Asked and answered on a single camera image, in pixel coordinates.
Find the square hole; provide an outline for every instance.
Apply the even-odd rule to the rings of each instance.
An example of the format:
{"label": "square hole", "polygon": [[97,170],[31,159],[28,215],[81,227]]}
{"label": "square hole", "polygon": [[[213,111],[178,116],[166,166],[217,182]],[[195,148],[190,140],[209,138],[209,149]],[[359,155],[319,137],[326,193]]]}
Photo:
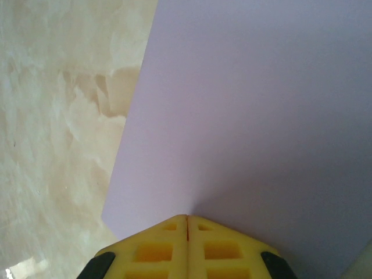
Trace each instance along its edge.
{"label": "square hole", "polygon": [[168,279],[168,271],[128,271],[125,279]]}
{"label": "square hole", "polygon": [[240,259],[243,257],[240,247],[235,241],[206,241],[204,256],[206,260]]}
{"label": "square hole", "polygon": [[135,262],[161,262],[172,260],[173,245],[162,242],[140,244],[134,257]]}
{"label": "square hole", "polygon": [[251,275],[249,269],[241,267],[233,268],[219,268],[208,269],[207,279],[250,279]]}
{"label": "square hole", "polygon": [[175,231],[177,229],[177,225],[174,223],[170,223],[164,227],[164,230],[167,231]]}
{"label": "square hole", "polygon": [[203,224],[199,224],[198,229],[199,231],[211,231],[212,230],[210,227],[203,225]]}

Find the beige marble floor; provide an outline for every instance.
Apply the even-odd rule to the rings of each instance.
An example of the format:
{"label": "beige marble floor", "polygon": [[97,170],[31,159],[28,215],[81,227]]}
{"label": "beige marble floor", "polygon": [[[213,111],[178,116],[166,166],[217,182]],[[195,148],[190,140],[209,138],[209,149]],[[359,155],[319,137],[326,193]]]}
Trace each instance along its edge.
{"label": "beige marble floor", "polygon": [[0,0],[0,278],[74,278],[116,241],[100,214],[156,2]]}

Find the white marble texture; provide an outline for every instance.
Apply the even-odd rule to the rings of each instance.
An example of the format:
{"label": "white marble texture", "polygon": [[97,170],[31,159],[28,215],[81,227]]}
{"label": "white marble texture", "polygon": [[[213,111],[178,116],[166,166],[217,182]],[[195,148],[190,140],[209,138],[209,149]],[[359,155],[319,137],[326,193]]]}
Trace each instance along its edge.
{"label": "white marble texture", "polygon": [[156,3],[0,0],[0,278],[74,278],[117,240],[101,211]]}

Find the black rubber pad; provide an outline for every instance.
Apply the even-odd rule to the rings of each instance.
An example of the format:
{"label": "black rubber pad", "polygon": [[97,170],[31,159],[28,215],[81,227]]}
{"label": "black rubber pad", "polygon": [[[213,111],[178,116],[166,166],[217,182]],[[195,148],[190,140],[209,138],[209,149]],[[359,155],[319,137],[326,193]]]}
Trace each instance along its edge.
{"label": "black rubber pad", "polygon": [[261,257],[272,279],[297,279],[289,264],[282,257],[270,252],[262,252]]}
{"label": "black rubber pad", "polygon": [[115,253],[106,252],[91,259],[77,279],[103,279],[114,261]]}

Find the marble surface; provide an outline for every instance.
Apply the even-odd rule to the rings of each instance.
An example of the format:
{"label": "marble surface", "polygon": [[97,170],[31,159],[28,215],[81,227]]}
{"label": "marble surface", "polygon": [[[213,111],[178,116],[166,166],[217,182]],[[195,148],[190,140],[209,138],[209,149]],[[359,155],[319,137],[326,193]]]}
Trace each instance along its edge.
{"label": "marble surface", "polygon": [[[156,3],[0,1],[0,278],[74,278],[117,241],[101,211]],[[371,267],[369,245],[344,278]]]}

